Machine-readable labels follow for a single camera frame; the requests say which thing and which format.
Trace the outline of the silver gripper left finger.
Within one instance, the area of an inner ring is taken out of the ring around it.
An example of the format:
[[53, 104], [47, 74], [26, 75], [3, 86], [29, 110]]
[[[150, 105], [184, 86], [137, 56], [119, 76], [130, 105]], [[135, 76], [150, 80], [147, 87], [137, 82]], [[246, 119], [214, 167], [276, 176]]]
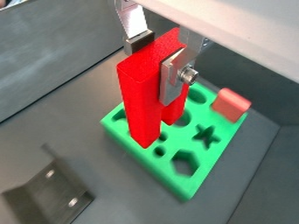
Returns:
[[149, 29], [143, 6], [134, 0], [114, 0], [117, 14], [125, 30], [125, 51], [133, 55], [155, 41], [155, 33]]

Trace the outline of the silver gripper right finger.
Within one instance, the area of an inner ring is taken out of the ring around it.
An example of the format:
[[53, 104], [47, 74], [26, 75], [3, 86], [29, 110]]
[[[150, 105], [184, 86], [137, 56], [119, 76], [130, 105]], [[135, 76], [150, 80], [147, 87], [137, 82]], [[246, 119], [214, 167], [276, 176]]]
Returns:
[[213, 41], [186, 27], [172, 29], [161, 38], [160, 101], [169, 106], [181, 96], [184, 86], [192, 86], [200, 76], [194, 68], [198, 56]]

